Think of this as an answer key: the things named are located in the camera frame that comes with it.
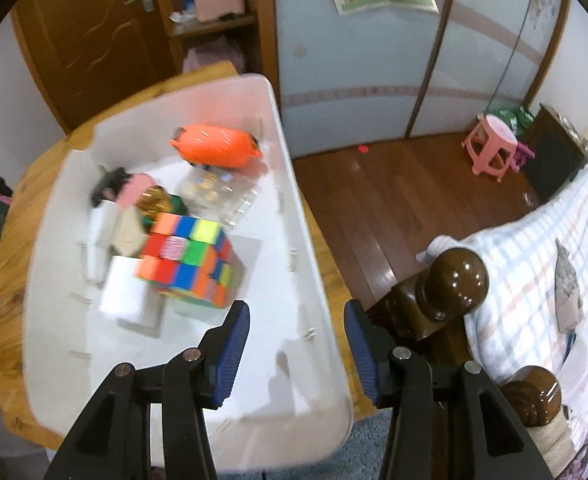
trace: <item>gray cloth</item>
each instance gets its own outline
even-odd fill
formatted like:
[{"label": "gray cloth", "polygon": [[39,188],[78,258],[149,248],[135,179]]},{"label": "gray cloth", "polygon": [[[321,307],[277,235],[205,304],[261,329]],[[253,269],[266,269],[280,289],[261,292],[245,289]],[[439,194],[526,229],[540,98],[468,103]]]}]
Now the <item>gray cloth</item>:
[{"label": "gray cloth", "polygon": [[556,238],[555,292],[556,322],[558,333],[567,334],[576,328],[582,319],[582,301],[578,289],[576,269],[570,262],[569,251]]}]

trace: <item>screw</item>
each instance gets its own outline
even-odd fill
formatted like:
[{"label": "screw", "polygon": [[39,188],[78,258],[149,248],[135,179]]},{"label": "screw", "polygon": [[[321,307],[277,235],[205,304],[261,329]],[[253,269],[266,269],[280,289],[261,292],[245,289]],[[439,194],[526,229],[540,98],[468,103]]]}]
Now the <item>screw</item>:
[{"label": "screw", "polygon": [[408,348],[405,348],[404,346],[397,346],[392,351],[392,354],[397,359],[403,359],[403,360],[404,359],[409,359],[411,357],[411,350],[408,349]]},{"label": "screw", "polygon": [[482,368],[476,361],[467,361],[464,364],[464,369],[471,374],[479,374],[480,370],[482,370]]},{"label": "screw", "polygon": [[196,361],[200,358],[200,355],[200,350],[198,348],[187,348],[187,350],[183,352],[183,359],[186,361]]},{"label": "screw", "polygon": [[114,368],[114,374],[116,377],[125,377],[132,371],[132,367],[127,363],[121,363],[120,365],[116,365]]}]

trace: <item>blue gripper pad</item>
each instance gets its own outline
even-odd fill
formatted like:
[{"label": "blue gripper pad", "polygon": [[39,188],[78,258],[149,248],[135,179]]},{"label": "blue gripper pad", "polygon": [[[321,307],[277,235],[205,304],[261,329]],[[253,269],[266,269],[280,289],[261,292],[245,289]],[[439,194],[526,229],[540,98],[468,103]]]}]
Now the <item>blue gripper pad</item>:
[{"label": "blue gripper pad", "polygon": [[362,318],[359,315],[361,312],[365,318],[364,322],[370,324],[360,301],[349,300],[345,303],[345,333],[347,334],[349,349],[354,356],[356,370],[359,372],[360,384],[363,386],[363,391],[369,400],[372,401],[372,404],[377,406],[382,397],[378,382],[378,364],[363,331],[363,319],[359,319]]},{"label": "blue gripper pad", "polygon": [[[232,393],[238,365],[245,349],[247,335],[250,332],[250,308],[247,303],[234,301],[225,322],[215,330],[218,331],[216,332],[217,339],[220,337],[225,339],[212,342],[203,337],[199,348],[205,351],[209,364],[207,367],[209,380],[211,381],[215,377],[212,401],[220,407]],[[216,345],[217,348],[215,350],[207,348],[210,343]]]}]

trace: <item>orange plastic pig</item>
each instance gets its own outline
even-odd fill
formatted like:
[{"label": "orange plastic pig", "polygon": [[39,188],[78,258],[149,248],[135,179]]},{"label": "orange plastic pig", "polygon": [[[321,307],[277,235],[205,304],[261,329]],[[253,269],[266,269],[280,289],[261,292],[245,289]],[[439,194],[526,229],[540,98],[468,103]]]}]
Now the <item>orange plastic pig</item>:
[{"label": "orange plastic pig", "polygon": [[170,144],[187,162],[205,166],[242,168],[263,156],[252,134],[224,126],[190,124],[178,128]]}]

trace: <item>plastic storage box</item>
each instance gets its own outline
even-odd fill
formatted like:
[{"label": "plastic storage box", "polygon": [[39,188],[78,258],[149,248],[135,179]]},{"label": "plastic storage box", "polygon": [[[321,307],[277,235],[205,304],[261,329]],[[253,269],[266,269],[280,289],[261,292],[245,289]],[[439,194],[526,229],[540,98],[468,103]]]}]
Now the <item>plastic storage box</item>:
[{"label": "plastic storage box", "polygon": [[[225,317],[227,310],[203,306],[181,316],[167,304],[157,332],[132,330],[98,313],[101,290],[84,277],[88,195],[101,166],[145,171],[174,192],[190,166],[168,141],[178,125],[190,123],[253,133],[266,164],[253,204],[230,233],[246,260],[238,299],[250,306],[251,327],[231,397],[218,411],[205,410],[216,467],[320,460],[342,445],[353,408],[273,91],[258,75],[130,108],[98,124],[88,150],[70,153],[40,225],[25,295],[32,411],[40,424],[65,434],[113,366],[165,363]],[[152,463],[161,465],[159,406],[152,408],[151,443]]]}]

